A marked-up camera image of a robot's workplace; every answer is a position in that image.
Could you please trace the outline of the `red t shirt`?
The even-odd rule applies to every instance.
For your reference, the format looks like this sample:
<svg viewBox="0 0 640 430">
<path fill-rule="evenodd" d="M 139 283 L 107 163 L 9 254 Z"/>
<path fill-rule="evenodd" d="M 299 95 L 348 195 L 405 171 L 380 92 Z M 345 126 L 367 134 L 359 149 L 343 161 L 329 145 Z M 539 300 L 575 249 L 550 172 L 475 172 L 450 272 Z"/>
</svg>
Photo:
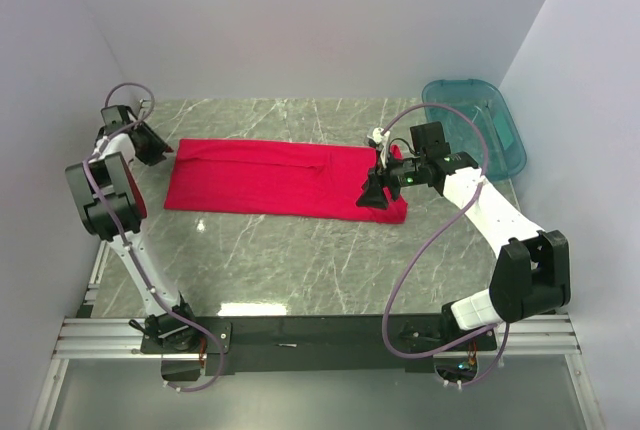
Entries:
<svg viewBox="0 0 640 430">
<path fill-rule="evenodd" d="M 183 139 L 166 210 L 402 224 L 408 204 L 359 207 L 371 148 L 247 139 Z"/>
</svg>

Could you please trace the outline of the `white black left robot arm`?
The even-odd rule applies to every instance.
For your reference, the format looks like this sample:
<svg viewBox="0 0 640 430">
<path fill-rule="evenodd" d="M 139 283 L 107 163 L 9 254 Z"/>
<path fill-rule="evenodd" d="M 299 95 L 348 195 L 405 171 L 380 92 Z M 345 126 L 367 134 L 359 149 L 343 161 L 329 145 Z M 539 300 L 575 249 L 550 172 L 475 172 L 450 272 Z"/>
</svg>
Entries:
<svg viewBox="0 0 640 430">
<path fill-rule="evenodd" d="M 162 162 L 172 148 L 128 106 L 106 106 L 101 116 L 91 155 L 65 169 L 72 198 L 86 231 L 120 258 L 141 296 L 145 320 L 129 325 L 147 343 L 186 353 L 199 345 L 200 328 L 152 252 L 146 205 L 130 170 L 135 160 L 147 166 Z"/>
</svg>

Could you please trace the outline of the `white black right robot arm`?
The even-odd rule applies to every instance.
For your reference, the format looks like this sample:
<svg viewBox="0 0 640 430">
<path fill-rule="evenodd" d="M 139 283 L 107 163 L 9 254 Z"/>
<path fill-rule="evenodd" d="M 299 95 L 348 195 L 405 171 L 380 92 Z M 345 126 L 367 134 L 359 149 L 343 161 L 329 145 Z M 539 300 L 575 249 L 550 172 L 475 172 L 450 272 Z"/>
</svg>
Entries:
<svg viewBox="0 0 640 430">
<path fill-rule="evenodd" d="M 468 153 L 451 150 L 440 123 L 413 126 L 410 133 L 414 153 L 407 158 L 392 156 L 389 131 L 375 128 L 368 134 L 376 162 L 357 206 L 386 210 L 399 199 L 402 188 L 427 185 L 468 218 L 496 256 L 487 289 L 444 306 L 438 327 L 442 343 L 460 349 L 477 328 L 518 322 L 567 305 L 571 299 L 567 238 L 528 220 Z"/>
</svg>

